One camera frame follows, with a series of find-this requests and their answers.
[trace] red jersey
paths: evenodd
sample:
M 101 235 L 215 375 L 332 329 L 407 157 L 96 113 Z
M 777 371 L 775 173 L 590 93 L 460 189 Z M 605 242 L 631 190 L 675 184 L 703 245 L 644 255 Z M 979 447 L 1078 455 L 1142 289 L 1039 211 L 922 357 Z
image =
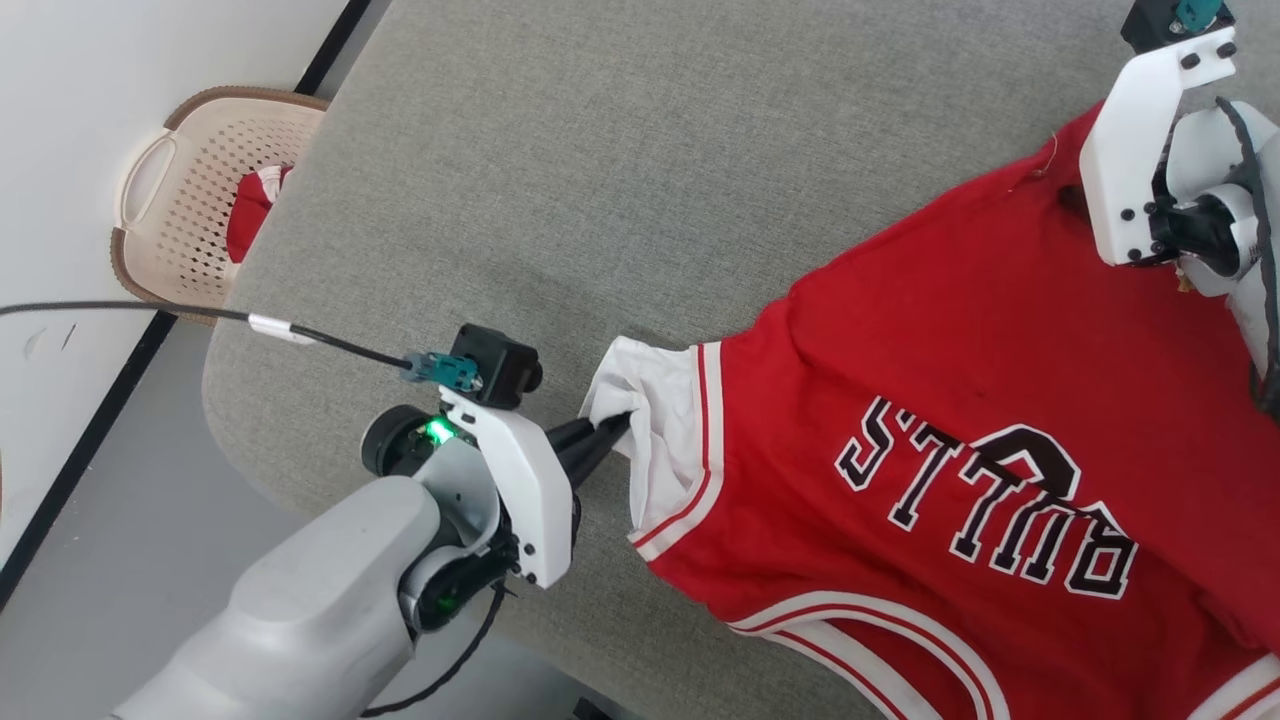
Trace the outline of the red jersey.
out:
M 1280 474 L 1276 429 L 1230 382 L 1248 356 L 1221 302 L 1107 268 L 1059 204 L 1088 122 L 806 277 L 744 334 L 686 352 L 621 338 L 588 398 L 596 418 L 636 410 L 621 448 L 652 570 L 890 717 L 1280 705 L 1280 661 L 1179 571 L 1225 578 L 1219 600 L 1275 574 L 1217 573 L 1197 541 L 1275 552 L 1242 541 L 1280 507 L 1256 487 Z

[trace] white wall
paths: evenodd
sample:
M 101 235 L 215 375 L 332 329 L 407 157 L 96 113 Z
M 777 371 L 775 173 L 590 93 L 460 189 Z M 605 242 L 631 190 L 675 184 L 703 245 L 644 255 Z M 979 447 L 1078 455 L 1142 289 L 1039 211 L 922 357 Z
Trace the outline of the white wall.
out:
M 134 155 L 201 90 L 292 90 L 344 5 L 0 0 L 0 305 L 129 299 L 108 243 Z M 148 320 L 0 319 L 0 562 Z

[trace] teal connector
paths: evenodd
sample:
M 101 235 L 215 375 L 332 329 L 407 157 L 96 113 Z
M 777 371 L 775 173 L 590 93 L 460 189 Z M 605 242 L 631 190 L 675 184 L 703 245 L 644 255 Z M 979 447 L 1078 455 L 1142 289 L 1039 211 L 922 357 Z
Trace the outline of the teal connector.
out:
M 457 392 L 472 392 L 481 387 L 480 368 L 468 357 L 413 352 L 404 359 L 413 364 L 401 370 L 401 378 L 407 382 L 436 383 Z
M 1175 12 L 1187 32 L 1197 35 L 1213 24 L 1213 19 L 1217 18 L 1217 12 L 1221 9 L 1222 0 L 1181 0 Z

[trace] gray couch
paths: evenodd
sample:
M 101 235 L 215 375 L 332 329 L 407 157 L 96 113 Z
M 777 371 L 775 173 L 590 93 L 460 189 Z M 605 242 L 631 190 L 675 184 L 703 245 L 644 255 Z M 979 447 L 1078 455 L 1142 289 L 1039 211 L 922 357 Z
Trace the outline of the gray couch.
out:
M 618 334 L 746 328 L 805 272 L 1102 99 L 1129 0 L 399 0 L 230 305 L 393 352 L 463 322 L 541 351 L 525 411 L 572 418 Z M 1280 10 L 1240 0 L 1243 79 L 1280 115 Z M 365 425 L 434 393 L 223 324 L 205 380 L 232 461 L 316 514 L 369 475 Z M 762 392 L 762 402 L 767 402 Z M 571 574 L 502 632 L 653 720 L 873 717 L 824 669 L 732 635 L 626 542 L 626 469 L 584 491 Z

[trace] laundry basket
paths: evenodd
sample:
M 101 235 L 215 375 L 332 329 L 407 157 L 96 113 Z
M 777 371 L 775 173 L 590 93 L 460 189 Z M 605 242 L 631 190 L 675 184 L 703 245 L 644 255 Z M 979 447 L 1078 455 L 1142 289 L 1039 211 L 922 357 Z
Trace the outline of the laundry basket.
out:
M 216 87 L 183 102 L 120 190 L 111 232 L 120 283 L 147 301 L 221 307 L 237 269 L 227 218 L 241 178 L 297 164 L 326 108 L 253 87 Z

